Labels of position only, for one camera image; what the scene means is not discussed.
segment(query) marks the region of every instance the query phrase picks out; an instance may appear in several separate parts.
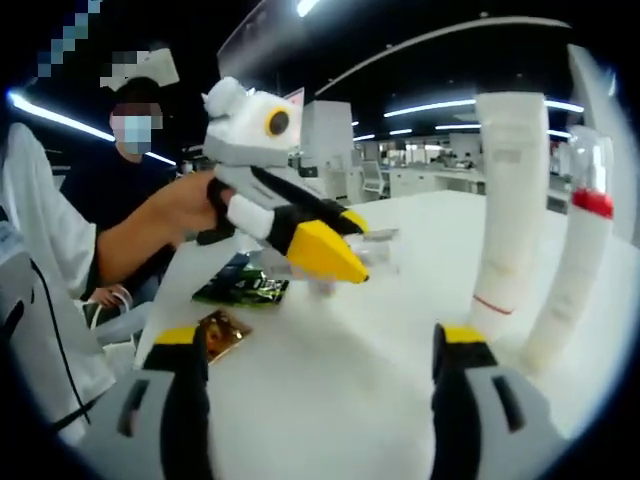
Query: robot eye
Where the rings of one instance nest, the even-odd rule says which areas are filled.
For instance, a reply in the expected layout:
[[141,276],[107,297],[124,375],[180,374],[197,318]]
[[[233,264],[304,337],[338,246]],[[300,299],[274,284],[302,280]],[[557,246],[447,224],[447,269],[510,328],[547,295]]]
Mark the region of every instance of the robot eye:
[[288,126],[289,114],[283,108],[276,108],[267,116],[265,130],[270,137],[277,137],[282,135]]

